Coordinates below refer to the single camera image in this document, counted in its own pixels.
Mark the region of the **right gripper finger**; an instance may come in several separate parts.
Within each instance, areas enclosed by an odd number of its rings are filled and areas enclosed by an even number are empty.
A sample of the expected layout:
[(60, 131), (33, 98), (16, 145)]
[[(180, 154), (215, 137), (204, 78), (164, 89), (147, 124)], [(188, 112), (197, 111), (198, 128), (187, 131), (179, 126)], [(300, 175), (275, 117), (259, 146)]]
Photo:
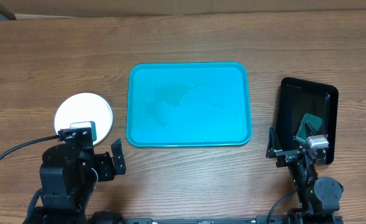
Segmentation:
[(283, 151), (279, 139), (271, 126), (269, 128), (269, 139), (268, 139), (268, 147), (266, 150), (267, 156), (278, 156)]
[(312, 124), (309, 121), (306, 121), (304, 123), (304, 129), (305, 129), (305, 139), (311, 136), (318, 135), (317, 130), (312, 126)]

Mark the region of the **green scouring sponge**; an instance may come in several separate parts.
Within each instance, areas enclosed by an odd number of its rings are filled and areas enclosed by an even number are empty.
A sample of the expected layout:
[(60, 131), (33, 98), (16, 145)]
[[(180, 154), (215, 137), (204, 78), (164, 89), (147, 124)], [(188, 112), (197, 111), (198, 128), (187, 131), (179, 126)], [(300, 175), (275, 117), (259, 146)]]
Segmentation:
[(323, 120), (321, 118), (305, 113), (300, 121), (294, 140), (304, 144), (308, 137), (319, 135), (321, 133), (320, 128), (322, 127), (322, 123)]

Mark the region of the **white plate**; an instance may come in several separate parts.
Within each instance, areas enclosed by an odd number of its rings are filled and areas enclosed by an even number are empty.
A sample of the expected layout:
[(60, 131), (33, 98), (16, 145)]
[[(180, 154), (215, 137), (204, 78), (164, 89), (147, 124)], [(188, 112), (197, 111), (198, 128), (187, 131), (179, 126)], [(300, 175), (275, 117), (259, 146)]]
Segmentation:
[(94, 93), (79, 93), (67, 98), (58, 108), (54, 128), (92, 128), (93, 145), (102, 142), (113, 125), (113, 112), (108, 102)]

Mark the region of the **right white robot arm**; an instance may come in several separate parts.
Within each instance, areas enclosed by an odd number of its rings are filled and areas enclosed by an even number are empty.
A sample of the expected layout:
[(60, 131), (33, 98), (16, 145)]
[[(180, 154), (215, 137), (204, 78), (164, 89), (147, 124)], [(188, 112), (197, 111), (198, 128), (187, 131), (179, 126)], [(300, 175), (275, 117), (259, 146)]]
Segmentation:
[[(343, 224), (343, 218), (336, 216), (335, 212), (340, 210), (344, 188), (331, 177), (319, 177), (314, 166), (320, 156), (326, 155), (329, 141), (310, 123), (306, 122), (304, 127), (308, 134), (305, 143), (290, 151), (283, 150), (275, 130), (269, 130), (266, 157), (277, 159), (276, 167), (289, 169), (295, 189), (272, 206), (265, 223)], [(275, 208), (294, 194), (298, 195), (300, 207), (290, 209), (285, 215), (274, 216)]]

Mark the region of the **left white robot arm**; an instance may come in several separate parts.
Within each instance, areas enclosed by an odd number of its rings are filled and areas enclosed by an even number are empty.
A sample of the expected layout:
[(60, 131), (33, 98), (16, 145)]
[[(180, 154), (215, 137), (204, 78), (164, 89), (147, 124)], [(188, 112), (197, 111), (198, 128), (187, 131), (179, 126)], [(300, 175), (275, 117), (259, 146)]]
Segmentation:
[(100, 211), (87, 218), (85, 212), (99, 182), (126, 173), (120, 139), (111, 151), (95, 154), (93, 146), (78, 142), (46, 150), (39, 169), (42, 187), (31, 199), (24, 223), (125, 223), (121, 213)]

